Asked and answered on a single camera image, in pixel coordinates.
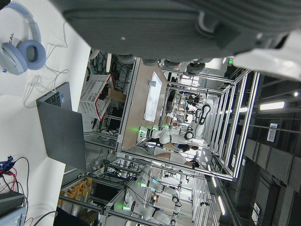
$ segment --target blue ear cushion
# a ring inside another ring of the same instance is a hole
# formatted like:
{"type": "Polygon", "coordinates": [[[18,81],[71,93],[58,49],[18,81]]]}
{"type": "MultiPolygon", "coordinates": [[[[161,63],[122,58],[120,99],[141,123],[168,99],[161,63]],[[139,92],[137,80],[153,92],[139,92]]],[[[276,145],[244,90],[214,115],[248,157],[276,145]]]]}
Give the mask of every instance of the blue ear cushion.
{"type": "Polygon", "coordinates": [[[27,40],[24,42],[21,42],[18,45],[18,49],[20,51],[20,53],[22,54],[22,56],[24,57],[26,63],[27,63],[27,67],[28,69],[31,70],[38,70],[40,68],[42,68],[45,63],[46,63],[46,51],[44,49],[44,47],[42,46],[41,43],[39,43],[38,41],[35,40],[27,40]],[[27,58],[27,49],[29,47],[34,47],[35,48],[35,60],[33,62],[29,61],[27,58]]]}
{"type": "Polygon", "coordinates": [[[16,62],[16,63],[20,64],[23,67],[23,71],[26,72],[27,63],[26,63],[24,57],[22,56],[22,54],[20,53],[20,51],[13,44],[8,43],[8,42],[3,43],[2,46],[5,46],[14,54],[14,56],[15,56],[14,60],[17,59],[18,62],[16,62]]]}

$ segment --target white desk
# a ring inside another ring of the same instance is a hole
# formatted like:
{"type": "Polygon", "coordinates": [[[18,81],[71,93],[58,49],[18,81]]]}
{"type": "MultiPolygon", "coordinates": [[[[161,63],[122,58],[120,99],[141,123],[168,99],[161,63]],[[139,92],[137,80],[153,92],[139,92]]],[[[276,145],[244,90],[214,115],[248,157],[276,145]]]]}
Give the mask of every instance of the white desk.
{"type": "MultiPolygon", "coordinates": [[[[63,44],[64,19],[47,0],[17,0],[17,2],[23,4],[33,14],[39,25],[42,44],[47,54],[53,47],[51,44],[63,44]]],[[[65,81],[70,82],[72,108],[76,111],[90,47],[69,25],[66,25],[65,31],[68,48],[56,48],[48,59],[47,65],[59,71],[65,68],[70,70],[68,74],[61,74],[58,77],[56,86],[65,81]]],[[[38,71],[28,70],[26,73],[25,91],[37,74],[42,76],[42,83],[48,88],[55,77],[55,74],[46,68],[38,71]]],[[[43,88],[39,89],[41,91],[34,88],[27,101],[28,106],[35,105],[35,100],[47,93],[43,88]]],[[[42,215],[56,209],[65,165],[47,157],[36,107],[24,108],[22,97],[0,95],[0,109],[0,161],[6,161],[10,155],[14,159],[21,156],[28,158],[30,173],[27,219],[33,217],[35,223],[42,215]]],[[[18,171],[17,179],[26,190],[26,161],[18,161],[15,168],[18,171]]],[[[6,179],[7,182],[12,181],[12,177],[7,176],[6,179]]],[[[2,179],[0,179],[0,183],[1,189],[4,185],[2,179]]],[[[51,214],[45,217],[40,225],[52,225],[53,219],[54,214],[51,214]]]]}

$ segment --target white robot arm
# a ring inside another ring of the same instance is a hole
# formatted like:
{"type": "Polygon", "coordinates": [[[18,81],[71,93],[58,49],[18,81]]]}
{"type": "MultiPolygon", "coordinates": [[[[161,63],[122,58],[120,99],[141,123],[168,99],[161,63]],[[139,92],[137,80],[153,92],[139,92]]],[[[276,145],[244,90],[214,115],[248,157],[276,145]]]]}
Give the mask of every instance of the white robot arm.
{"type": "Polygon", "coordinates": [[[168,144],[170,142],[177,144],[186,144],[188,140],[194,138],[194,133],[190,130],[185,135],[179,135],[181,131],[175,129],[152,130],[148,129],[147,137],[159,138],[161,144],[168,144]]]}
{"type": "Polygon", "coordinates": [[[142,215],[145,220],[159,222],[166,226],[176,226],[177,214],[180,212],[182,206],[180,203],[175,204],[173,216],[170,217],[163,212],[160,212],[159,208],[151,205],[144,207],[140,203],[136,203],[129,194],[126,195],[125,201],[127,202],[126,206],[129,207],[126,210],[131,210],[133,213],[142,215]]]}
{"type": "Polygon", "coordinates": [[[212,105],[213,100],[211,99],[206,99],[205,104],[197,105],[195,120],[191,124],[197,137],[202,136],[202,134],[204,133],[204,130],[206,128],[205,121],[211,111],[212,105]]]}

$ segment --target white paper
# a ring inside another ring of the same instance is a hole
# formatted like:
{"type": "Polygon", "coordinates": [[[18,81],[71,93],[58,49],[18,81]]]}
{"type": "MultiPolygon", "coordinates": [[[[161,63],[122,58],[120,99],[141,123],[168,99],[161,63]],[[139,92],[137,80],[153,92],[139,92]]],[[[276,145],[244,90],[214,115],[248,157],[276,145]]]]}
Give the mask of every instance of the white paper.
{"type": "Polygon", "coordinates": [[[156,119],[157,106],[162,87],[162,82],[155,72],[153,72],[151,80],[156,82],[156,86],[150,86],[149,95],[147,97],[144,113],[144,119],[147,121],[155,121],[156,119]]]}

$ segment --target laptop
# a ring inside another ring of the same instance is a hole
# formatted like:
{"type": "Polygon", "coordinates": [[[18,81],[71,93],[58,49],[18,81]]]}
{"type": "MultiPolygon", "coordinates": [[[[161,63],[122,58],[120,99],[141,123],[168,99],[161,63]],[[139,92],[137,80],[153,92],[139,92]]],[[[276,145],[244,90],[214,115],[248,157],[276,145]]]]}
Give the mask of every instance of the laptop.
{"type": "Polygon", "coordinates": [[[69,83],[37,99],[37,107],[48,157],[86,171],[82,115],[72,111],[69,83]]]}

